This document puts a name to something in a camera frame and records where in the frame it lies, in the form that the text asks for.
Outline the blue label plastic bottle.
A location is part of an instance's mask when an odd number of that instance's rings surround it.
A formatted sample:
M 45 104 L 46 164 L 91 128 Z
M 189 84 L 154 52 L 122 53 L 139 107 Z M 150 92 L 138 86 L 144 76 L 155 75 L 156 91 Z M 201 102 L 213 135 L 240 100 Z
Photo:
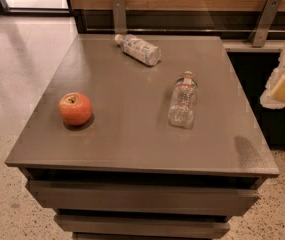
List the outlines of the blue label plastic bottle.
M 133 57 L 147 66 L 155 66 L 161 59 L 161 50 L 144 39 L 131 34 L 115 36 L 116 43 L 123 53 Z

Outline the clear plastic bottle red label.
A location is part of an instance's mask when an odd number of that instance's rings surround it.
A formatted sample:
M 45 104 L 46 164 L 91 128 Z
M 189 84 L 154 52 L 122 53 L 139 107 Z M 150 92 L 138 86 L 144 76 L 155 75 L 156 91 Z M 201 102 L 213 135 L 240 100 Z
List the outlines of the clear plastic bottle red label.
M 192 129 L 195 119 L 198 84 L 190 71 L 183 72 L 176 80 L 168 111 L 170 126 Z

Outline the lower grey drawer front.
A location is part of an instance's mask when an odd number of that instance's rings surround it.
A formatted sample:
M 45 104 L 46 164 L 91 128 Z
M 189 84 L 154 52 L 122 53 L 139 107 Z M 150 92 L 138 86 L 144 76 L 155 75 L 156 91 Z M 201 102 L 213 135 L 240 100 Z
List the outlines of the lower grey drawer front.
M 64 231 L 74 233 L 137 237 L 215 239 L 230 230 L 228 223 L 178 220 L 56 215 L 55 221 Z

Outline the grey drawer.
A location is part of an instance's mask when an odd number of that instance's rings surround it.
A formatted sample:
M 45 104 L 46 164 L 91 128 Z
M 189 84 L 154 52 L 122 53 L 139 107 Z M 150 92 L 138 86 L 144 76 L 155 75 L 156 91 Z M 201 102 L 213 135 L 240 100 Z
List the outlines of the grey drawer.
M 228 223 L 178 220 L 56 215 L 55 221 L 64 231 L 74 233 L 137 237 L 215 239 L 230 230 Z
M 57 209 L 234 216 L 258 199 L 253 190 L 30 181 L 44 207 Z

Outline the red apple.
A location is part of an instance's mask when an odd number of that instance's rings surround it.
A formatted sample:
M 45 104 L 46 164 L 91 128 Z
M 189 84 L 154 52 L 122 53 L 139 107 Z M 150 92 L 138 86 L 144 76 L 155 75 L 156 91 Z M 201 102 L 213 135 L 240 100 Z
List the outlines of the red apple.
M 58 105 L 61 119 L 71 126 L 85 124 L 92 116 L 92 104 L 89 98 L 79 92 L 64 95 Z

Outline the upper grey drawer front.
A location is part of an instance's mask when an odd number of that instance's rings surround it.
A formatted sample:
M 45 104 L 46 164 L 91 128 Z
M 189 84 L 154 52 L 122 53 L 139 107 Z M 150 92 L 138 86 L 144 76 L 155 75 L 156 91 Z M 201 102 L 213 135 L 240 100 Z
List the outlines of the upper grey drawer front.
M 253 190 L 30 181 L 44 207 L 57 209 L 234 216 L 258 199 Z

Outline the left metal wall bracket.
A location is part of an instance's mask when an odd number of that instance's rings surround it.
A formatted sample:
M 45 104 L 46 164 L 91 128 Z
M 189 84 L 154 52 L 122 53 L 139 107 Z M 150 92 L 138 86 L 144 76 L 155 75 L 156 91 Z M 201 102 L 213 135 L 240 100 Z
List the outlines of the left metal wall bracket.
M 126 2 L 125 0 L 111 0 L 114 31 L 116 34 L 127 33 Z

